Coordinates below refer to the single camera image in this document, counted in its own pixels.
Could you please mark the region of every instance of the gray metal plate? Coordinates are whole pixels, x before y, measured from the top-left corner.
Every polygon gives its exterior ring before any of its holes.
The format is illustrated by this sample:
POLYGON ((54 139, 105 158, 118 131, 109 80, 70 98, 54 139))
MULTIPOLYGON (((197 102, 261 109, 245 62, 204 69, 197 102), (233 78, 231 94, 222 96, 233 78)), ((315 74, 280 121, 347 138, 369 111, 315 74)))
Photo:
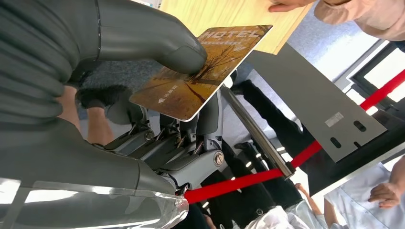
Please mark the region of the gray metal plate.
POLYGON ((356 145, 363 146, 386 131, 304 58, 292 62, 288 55, 274 56, 253 51, 246 60, 290 107, 333 161, 341 160, 356 150, 356 145), (355 121, 360 122, 365 130, 359 130, 355 121), (332 138, 341 146, 336 147, 332 138))

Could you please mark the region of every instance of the pink shirt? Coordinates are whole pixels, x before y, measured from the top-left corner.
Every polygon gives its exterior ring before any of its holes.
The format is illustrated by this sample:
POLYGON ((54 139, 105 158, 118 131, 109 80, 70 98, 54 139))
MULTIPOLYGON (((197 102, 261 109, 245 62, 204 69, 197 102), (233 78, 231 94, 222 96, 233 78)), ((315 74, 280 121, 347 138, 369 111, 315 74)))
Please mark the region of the pink shirt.
POLYGON ((351 0, 337 6, 321 0, 315 17, 329 24, 355 21, 371 36, 405 41, 405 0, 351 0))

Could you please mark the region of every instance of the white shirt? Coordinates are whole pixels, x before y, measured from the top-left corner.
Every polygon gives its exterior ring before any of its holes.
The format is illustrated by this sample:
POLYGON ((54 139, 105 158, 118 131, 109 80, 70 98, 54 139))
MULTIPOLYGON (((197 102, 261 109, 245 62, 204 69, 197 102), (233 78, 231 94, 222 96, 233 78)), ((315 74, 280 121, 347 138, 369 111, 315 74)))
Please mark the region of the white shirt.
POLYGON ((286 212, 298 216, 311 229, 328 229, 325 216, 315 215, 305 200, 286 209, 286 212))
POLYGON ((296 215, 286 213, 281 206, 277 206, 250 222, 245 229, 309 229, 309 227, 296 215))
POLYGON ((326 194, 325 199, 336 207, 347 222, 347 227, 334 224, 332 228, 405 229, 405 201, 390 209, 379 208, 378 201, 367 201, 371 189, 388 183, 390 175, 379 163, 326 194))

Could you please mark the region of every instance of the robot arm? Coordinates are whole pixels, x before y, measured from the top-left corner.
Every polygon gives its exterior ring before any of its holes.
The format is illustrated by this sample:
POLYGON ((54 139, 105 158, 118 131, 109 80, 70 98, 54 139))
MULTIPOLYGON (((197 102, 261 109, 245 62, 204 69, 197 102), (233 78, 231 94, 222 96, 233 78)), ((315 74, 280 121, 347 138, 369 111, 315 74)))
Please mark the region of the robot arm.
POLYGON ((55 98, 84 60, 152 58, 196 72, 206 52, 191 32, 129 0, 2 0, 0 12, 0 177, 173 194, 143 162, 83 141, 56 118, 62 107, 55 98))

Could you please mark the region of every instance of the wooden table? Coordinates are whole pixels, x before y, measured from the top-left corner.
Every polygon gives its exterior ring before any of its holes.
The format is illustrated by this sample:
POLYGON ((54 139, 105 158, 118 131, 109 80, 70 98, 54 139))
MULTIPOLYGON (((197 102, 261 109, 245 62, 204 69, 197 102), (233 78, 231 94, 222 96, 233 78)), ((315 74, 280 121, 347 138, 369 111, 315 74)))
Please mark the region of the wooden table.
POLYGON ((181 20, 195 36, 211 27, 272 24, 256 50, 277 54, 312 4, 284 13, 270 13, 269 0, 163 0, 160 9, 181 20))

